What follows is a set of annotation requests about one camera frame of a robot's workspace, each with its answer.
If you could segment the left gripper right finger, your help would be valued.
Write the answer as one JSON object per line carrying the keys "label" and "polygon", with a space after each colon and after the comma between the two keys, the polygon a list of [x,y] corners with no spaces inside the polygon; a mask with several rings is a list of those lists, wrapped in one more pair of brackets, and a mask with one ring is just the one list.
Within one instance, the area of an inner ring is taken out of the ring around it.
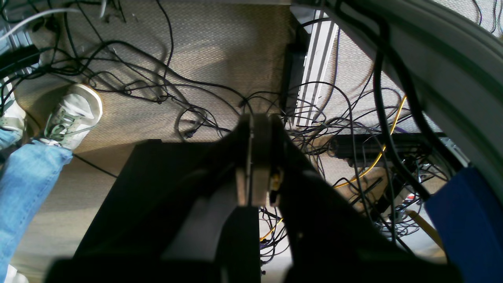
{"label": "left gripper right finger", "polygon": [[283,217],[292,265],[284,283],[460,283],[459,270],[407,252],[327,184],[290,140],[280,118],[251,116],[251,202]]}

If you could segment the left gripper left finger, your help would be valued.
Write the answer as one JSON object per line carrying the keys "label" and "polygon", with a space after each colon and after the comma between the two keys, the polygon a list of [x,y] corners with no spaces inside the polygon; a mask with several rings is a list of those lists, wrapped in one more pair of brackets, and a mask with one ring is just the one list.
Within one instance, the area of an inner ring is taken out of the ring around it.
{"label": "left gripper left finger", "polygon": [[252,208],[240,207],[233,134],[137,145],[74,256],[49,283],[250,283]]}

